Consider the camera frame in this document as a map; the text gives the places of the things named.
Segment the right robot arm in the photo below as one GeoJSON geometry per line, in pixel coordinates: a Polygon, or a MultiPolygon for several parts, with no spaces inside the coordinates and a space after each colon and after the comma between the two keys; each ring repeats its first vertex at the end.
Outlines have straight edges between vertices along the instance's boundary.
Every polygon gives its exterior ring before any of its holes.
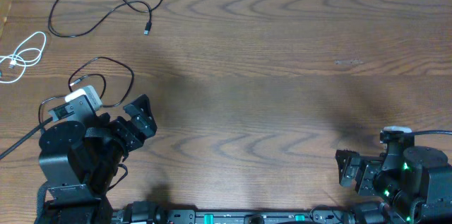
{"type": "Polygon", "coordinates": [[[352,207],[344,223],[451,222],[451,165],[443,151],[415,144],[422,134],[387,126],[380,132],[386,150],[378,157],[336,151],[340,185],[382,200],[352,207]]]}

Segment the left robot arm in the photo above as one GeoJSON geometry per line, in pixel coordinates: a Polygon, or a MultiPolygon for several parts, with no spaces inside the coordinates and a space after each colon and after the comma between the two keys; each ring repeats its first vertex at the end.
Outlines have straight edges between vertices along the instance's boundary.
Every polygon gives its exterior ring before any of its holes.
{"type": "Polygon", "coordinates": [[[47,179],[36,223],[111,223],[107,199],[129,153],[153,137],[157,125],[147,95],[124,106],[130,120],[96,114],[86,94],[50,110],[57,123],[40,137],[40,167],[47,179]]]}

